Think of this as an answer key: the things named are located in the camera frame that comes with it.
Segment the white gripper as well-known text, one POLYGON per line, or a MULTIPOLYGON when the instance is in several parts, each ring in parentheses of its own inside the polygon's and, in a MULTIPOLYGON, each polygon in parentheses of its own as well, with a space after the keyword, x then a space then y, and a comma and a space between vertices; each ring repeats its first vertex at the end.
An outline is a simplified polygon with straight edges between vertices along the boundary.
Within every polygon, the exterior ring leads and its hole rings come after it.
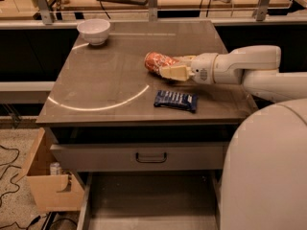
POLYGON ((186 65, 169 65, 159 68, 162 78, 173 81, 193 79, 199 84, 213 84, 213 72, 217 53, 204 53, 198 56, 175 57, 178 62, 186 65))

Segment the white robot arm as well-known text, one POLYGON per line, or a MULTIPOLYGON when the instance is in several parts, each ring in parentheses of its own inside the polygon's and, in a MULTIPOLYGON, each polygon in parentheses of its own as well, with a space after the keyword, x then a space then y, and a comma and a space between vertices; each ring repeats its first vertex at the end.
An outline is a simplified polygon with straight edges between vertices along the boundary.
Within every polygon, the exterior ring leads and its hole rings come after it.
POLYGON ((273 101, 246 118, 226 152, 220 230, 307 230, 306 76, 279 71, 277 46, 248 46, 162 63, 159 74, 201 84, 240 83, 273 101))

